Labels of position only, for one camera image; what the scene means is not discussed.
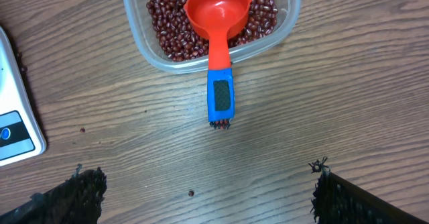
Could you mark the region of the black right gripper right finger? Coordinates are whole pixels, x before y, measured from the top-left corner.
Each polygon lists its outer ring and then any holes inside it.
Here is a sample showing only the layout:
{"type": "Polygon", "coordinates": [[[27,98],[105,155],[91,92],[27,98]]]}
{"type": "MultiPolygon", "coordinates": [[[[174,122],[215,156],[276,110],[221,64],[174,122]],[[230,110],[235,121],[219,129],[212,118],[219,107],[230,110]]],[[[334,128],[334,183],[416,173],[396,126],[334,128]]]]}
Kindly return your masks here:
{"type": "Polygon", "coordinates": [[[319,173],[311,213],[317,224],[426,224],[330,171],[328,160],[309,163],[319,173]]]}

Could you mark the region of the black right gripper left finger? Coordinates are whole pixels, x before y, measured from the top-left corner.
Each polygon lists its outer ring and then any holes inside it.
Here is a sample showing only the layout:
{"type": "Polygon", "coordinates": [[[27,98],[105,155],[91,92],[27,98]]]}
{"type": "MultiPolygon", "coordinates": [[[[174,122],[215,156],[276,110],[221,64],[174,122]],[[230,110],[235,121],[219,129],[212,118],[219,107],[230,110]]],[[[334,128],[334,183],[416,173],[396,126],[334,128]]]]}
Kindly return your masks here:
{"type": "Polygon", "coordinates": [[[81,172],[27,203],[1,215],[1,224],[97,224],[102,212],[107,176],[100,169],[81,172]]]}

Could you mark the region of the red measuring scoop blue handle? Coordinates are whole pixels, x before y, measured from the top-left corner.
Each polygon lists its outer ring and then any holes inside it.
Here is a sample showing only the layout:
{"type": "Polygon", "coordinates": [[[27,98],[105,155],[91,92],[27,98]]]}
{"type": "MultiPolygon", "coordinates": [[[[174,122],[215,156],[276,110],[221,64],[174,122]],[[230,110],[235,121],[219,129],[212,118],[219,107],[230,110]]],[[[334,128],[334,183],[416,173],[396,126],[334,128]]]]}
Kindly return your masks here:
{"type": "Polygon", "coordinates": [[[245,27],[252,0],[187,0],[184,10],[194,31],[208,40],[208,122],[228,129],[235,115],[235,93],[228,40],[245,27]]]}

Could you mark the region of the white digital kitchen scale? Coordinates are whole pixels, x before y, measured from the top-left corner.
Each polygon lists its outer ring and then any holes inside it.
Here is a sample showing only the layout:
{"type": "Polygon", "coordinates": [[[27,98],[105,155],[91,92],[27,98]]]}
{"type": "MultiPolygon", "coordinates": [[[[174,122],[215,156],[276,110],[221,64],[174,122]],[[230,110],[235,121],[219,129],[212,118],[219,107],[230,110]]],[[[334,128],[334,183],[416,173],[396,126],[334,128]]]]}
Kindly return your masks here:
{"type": "Polygon", "coordinates": [[[46,148],[13,47],[1,29],[1,165],[38,156],[46,148]]]}

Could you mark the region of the red adzuki beans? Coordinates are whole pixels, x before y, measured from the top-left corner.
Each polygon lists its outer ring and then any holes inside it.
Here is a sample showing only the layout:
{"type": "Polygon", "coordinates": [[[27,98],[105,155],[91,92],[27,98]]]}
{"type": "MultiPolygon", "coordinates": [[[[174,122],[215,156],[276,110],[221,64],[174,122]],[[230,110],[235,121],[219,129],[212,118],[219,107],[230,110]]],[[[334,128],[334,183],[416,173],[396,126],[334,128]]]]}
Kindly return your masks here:
{"type": "MultiPolygon", "coordinates": [[[[206,56],[209,43],[197,35],[186,16],[187,0],[148,0],[146,7],[164,54],[174,62],[206,56]]],[[[252,0],[247,25],[228,41],[234,48],[274,32],[278,9],[275,0],[252,0]]]]}

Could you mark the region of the clear plastic food container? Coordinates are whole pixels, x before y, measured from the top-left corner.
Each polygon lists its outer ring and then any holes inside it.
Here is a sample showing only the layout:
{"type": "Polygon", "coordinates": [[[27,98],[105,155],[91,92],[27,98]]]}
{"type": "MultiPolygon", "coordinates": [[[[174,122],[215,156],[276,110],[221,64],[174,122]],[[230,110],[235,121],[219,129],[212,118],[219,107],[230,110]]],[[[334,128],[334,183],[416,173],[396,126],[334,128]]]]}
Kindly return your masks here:
{"type": "MultiPolygon", "coordinates": [[[[148,0],[123,0],[135,43],[152,66],[171,73],[191,73],[208,69],[208,57],[174,62],[162,51],[146,7],[148,0]]],[[[242,62],[277,46],[292,32],[300,13],[301,0],[274,0],[278,9],[273,33],[229,50],[232,63],[242,62]]]]}

